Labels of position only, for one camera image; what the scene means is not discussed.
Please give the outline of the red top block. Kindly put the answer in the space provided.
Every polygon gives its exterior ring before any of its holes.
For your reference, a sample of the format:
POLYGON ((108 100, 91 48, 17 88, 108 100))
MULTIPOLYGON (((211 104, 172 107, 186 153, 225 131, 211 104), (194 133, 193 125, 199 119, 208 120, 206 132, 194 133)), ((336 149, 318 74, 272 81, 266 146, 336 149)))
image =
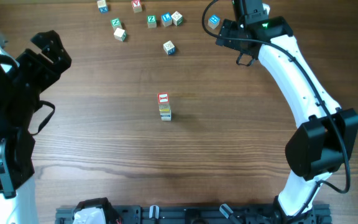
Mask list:
POLYGON ((157 99, 158 99, 158 104, 167 104, 170 101, 168 93, 158 93, 157 99))

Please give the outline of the yellow S block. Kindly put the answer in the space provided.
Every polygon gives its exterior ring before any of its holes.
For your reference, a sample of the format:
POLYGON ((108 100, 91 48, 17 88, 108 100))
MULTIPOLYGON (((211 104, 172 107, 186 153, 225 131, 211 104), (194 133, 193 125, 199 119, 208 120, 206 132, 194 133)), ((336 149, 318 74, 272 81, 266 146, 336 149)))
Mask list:
POLYGON ((170 105, 163 103, 158 105, 160 111, 168 111, 170 110, 170 105))

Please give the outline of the white block bird picture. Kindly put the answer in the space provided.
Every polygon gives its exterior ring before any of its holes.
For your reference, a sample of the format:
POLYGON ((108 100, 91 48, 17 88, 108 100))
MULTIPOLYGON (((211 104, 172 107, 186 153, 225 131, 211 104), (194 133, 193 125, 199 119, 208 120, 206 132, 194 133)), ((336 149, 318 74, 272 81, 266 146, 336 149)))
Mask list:
POLYGON ((171 118, 172 114, 171 113, 164 113, 164 114, 160 114, 161 118, 171 118))

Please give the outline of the white block yellow O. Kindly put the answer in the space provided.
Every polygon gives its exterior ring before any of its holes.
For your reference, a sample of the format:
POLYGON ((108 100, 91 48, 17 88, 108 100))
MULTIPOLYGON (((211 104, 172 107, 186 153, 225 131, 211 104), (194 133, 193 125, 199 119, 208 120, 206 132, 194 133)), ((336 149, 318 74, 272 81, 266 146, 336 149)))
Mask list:
POLYGON ((160 114, 170 114, 171 110, 160 110, 160 114))

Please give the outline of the white block blue side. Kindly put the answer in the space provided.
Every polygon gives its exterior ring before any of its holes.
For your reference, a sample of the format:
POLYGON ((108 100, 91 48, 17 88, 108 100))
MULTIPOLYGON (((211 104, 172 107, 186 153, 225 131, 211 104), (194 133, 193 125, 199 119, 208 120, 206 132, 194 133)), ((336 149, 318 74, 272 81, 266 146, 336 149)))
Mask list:
POLYGON ((166 117, 166 118, 161 118, 162 121, 171 121, 172 118, 171 117, 166 117))

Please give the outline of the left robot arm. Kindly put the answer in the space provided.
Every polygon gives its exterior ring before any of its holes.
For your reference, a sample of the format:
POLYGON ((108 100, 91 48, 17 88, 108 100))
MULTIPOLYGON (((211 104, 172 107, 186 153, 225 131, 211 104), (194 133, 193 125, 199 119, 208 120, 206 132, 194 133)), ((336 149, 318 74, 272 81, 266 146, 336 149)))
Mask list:
POLYGON ((54 30, 39 32, 31 41, 41 52, 25 49, 14 58, 4 50, 7 40, 0 33, 0 223, 39 221, 32 163, 35 135, 29 125, 43 106, 55 109, 40 94, 71 66, 54 30))

